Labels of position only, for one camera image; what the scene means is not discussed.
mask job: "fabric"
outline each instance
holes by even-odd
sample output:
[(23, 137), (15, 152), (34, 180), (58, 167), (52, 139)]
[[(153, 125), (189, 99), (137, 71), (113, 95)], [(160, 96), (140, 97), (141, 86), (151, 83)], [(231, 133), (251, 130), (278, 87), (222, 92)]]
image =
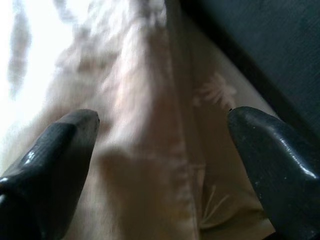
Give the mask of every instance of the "fabric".
[(320, 146), (320, 1), (181, 3), (277, 114)]
[(88, 108), (100, 117), (64, 239), (259, 240), (272, 233), (230, 141), (226, 111), (193, 109), (193, 89), (209, 79), (193, 80), (197, 55), (177, 1), (1, 4), (1, 172), (66, 113)]

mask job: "embroidered flower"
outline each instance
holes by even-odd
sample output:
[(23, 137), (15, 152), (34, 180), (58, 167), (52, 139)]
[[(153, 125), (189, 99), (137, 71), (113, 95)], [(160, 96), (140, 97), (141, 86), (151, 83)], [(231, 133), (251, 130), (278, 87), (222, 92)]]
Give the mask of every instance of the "embroidered flower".
[(225, 195), (216, 205), (211, 208), (217, 186), (213, 185), (211, 188), (211, 194), (208, 202), (206, 203), (204, 214), (202, 216), (202, 220), (200, 222), (200, 229), (210, 229), (216, 226), (216, 223), (210, 222), (210, 219), (215, 214), (215, 212), (221, 207), (221, 205), (230, 197), (229, 194)]
[(219, 74), (215, 73), (210, 80), (202, 85), (196, 90), (199, 95), (194, 96), (193, 105), (199, 107), (201, 105), (201, 96), (205, 101), (212, 102), (212, 104), (217, 104), (220, 102), (220, 106), (224, 109), (226, 106), (230, 108), (235, 108), (236, 103), (234, 100), (234, 95), (237, 90), (229, 85), (227, 81)]

